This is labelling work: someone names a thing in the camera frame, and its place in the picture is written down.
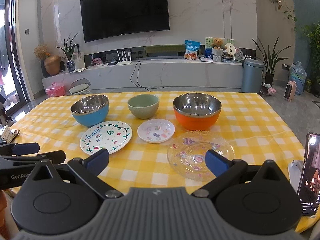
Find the clear glass patterned plate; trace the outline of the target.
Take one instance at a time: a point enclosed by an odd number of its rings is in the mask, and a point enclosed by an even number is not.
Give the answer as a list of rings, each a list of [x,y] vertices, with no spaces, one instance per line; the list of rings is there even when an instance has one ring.
[[[215,178],[205,163],[208,150],[214,150],[229,160],[235,157],[233,146],[218,133],[190,131],[172,141],[167,150],[167,159],[178,174],[195,181],[207,182]]]

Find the white fruity painted plate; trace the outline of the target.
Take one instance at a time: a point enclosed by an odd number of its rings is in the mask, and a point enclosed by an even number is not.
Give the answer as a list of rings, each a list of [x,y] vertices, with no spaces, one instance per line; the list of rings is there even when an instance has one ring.
[[[92,155],[100,149],[109,154],[124,148],[132,138],[132,128],[125,122],[105,121],[89,128],[80,139],[80,148]]]

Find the blue steel bowl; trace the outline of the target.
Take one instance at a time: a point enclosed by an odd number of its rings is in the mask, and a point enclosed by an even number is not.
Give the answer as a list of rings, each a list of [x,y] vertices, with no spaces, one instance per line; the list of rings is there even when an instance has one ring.
[[[71,106],[74,119],[81,125],[92,127],[105,120],[109,112],[109,98],[106,95],[90,95]]]

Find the orange steel bowl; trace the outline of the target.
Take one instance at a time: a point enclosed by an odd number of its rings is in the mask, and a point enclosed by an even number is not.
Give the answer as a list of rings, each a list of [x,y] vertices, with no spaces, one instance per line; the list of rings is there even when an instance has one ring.
[[[218,120],[222,103],[204,93],[185,93],[173,100],[177,121],[189,131],[208,131]]]

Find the small white sticker plate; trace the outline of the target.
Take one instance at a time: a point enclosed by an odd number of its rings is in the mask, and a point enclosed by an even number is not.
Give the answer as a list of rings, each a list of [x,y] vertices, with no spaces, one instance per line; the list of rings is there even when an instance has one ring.
[[[165,119],[151,119],[143,122],[137,134],[144,142],[159,144],[168,141],[175,133],[175,126]]]

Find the green ceramic bowl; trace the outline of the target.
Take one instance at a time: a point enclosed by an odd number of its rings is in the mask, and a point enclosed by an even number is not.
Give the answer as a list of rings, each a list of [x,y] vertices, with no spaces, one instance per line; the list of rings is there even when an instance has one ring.
[[[140,94],[127,102],[130,112],[139,119],[153,117],[159,107],[159,97],[152,94]]]

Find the smartphone on stand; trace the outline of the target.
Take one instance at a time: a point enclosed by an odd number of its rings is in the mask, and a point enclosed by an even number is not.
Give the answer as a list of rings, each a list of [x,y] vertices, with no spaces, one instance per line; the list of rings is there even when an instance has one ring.
[[[298,187],[302,216],[315,216],[319,207],[319,134],[306,135],[304,165]]]

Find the brown ceramic vase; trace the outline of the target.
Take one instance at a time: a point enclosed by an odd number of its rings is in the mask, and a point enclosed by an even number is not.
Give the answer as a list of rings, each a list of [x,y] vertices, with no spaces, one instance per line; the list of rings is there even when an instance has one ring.
[[[59,74],[60,72],[60,57],[58,55],[52,55],[45,59],[44,66],[50,76]]]

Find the grey blue trash bin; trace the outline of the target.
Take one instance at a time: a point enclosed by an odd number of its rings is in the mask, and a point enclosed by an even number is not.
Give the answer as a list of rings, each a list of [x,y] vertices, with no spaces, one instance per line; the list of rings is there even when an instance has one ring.
[[[243,62],[242,93],[259,93],[263,78],[264,64],[260,60],[245,59]]]

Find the pink small heater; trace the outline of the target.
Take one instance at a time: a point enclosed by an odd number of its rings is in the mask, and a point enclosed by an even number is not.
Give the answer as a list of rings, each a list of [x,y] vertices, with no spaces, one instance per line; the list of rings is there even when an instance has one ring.
[[[295,96],[296,93],[296,82],[295,81],[289,81],[286,85],[285,93],[284,93],[284,99],[291,102]]]

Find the blue glass vase plant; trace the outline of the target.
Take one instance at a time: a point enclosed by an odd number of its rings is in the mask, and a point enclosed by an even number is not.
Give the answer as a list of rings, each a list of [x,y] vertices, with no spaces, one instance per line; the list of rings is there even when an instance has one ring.
[[[71,73],[75,70],[75,63],[72,60],[72,56],[75,50],[75,47],[77,46],[76,43],[74,43],[74,39],[79,34],[76,33],[72,38],[68,37],[67,39],[63,39],[63,47],[56,46],[58,49],[61,49],[65,56],[67,57],[67,70]]]

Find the white wifi router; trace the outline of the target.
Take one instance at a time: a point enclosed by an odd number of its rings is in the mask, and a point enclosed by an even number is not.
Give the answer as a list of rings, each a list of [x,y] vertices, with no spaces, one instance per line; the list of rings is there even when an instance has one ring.
[[[121,52],[117,51],[117,56],[118,62],[116,63],[116,65],[118,66],[132,63],[132,50],[129,50],[128,52],[126,52],[125,50],[122,50]]]

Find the blue water bottle bag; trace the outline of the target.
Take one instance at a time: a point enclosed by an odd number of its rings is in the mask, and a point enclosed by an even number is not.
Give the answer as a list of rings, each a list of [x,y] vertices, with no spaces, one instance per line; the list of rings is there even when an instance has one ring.
[[[295,81],[296,83],[295,95],[303,94],[306,77],[307,73],[300,61],[297,61],[291,65],[289,69],[289,80]]]

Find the blue snack bag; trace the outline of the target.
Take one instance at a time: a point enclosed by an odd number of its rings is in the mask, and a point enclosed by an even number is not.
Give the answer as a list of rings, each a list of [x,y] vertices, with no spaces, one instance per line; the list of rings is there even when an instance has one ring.
[[[200,49],[200,42],[185,40],[185,54],[184,58],[188,60],[196,60],[198,51]]]

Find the black curved television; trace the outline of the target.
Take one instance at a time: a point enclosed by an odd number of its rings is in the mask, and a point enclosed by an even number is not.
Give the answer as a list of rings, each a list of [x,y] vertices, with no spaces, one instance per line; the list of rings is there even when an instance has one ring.
[[[80,0],[84,41],[167,31],[168,0]]]

